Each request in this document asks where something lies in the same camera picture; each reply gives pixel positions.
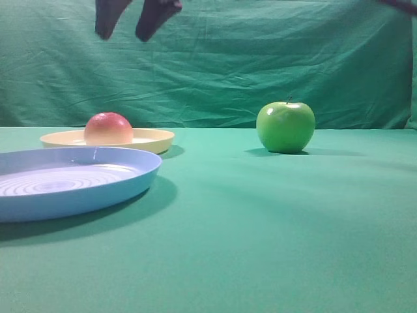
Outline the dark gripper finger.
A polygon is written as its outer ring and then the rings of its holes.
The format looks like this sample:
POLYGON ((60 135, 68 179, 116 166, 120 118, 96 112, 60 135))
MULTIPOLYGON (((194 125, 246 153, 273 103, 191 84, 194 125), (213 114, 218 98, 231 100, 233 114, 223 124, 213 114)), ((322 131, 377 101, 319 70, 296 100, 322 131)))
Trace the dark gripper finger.
POLYGON ((136 25, 136 37, 142 42, 149 41, 168 19, 181 10, 181 1, 145 0, 136 25))
POLYGON ((121 17, 132 0, 96 0, 95 1, 95 33, 108 40, 121 17))

